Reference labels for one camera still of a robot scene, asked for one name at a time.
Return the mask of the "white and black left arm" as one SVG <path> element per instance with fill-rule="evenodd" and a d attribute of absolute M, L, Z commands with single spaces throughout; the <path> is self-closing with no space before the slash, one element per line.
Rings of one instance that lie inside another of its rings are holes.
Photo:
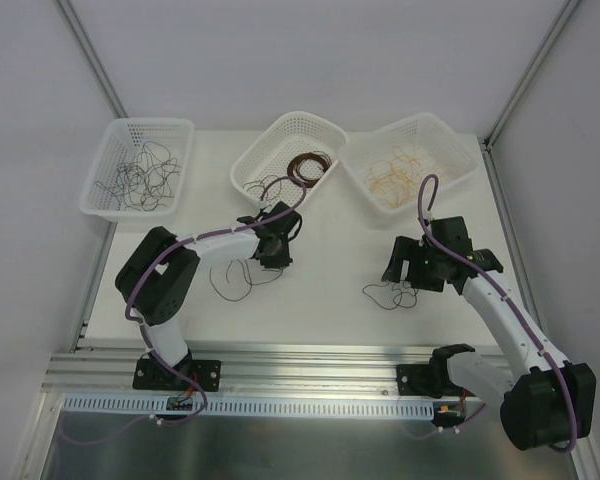
<path fill-rule="evenodd" d="M 152 228 L 115 278 L 125 302 L 124 315 L 139 326 L 147 357 L 140 360 L 135 389 L 179 389 L 204 381 L 177 315 L 194 276 L 201 269 L 231 261 L 255 260 L 269 270 L 290 266 L 290 243 L 302 216 L 280 201 L 268 212 L 240 217 L 221 230 L 179 237 L 163 226 Z"/>

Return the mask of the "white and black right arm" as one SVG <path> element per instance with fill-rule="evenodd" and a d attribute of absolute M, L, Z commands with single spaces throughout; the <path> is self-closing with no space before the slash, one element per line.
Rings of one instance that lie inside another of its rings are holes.
<path fill-rule="evenodd" d="M 474 248 L 463 217 L 432 220 L 419 239 L 396 237 L 382 279 L 437 293 L 452 286 L 509 365 L 503 372 L 468 344 L 447 345 L 434 349 L 423 366 L 398 366 L 403 387 L 432 398 L 466 390 L 498 411 L 505 434 L 521 451 L 548 446 L 569 452 L 589 435 L 593 370 L 571 362 L 548 339 L 512 292 L 496 255 Z"/>

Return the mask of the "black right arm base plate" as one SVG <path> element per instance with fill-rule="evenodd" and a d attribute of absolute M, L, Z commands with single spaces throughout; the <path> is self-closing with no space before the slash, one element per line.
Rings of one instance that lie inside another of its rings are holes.
<path fill-rule="evenodd" d="M 423 396 L 441 399 L 461 397 L 463 389 L 444 377 L 441 370 L 429 364 L 398 364 L 395 367 L 396 384 L 400 396 Z"/>

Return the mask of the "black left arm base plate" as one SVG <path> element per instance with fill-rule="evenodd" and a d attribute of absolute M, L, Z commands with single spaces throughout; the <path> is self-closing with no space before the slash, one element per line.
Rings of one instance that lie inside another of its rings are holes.
<path fill-rule="evenodd" d="M 219 360 L 185 358 L 174 369 L 194 380 L 205 392 L 217 392 L 221 377 Z M 143 391 L 184 391 L 189 384 L 161 366 L 153 357 L 136 363 L 132 388 Z"/>

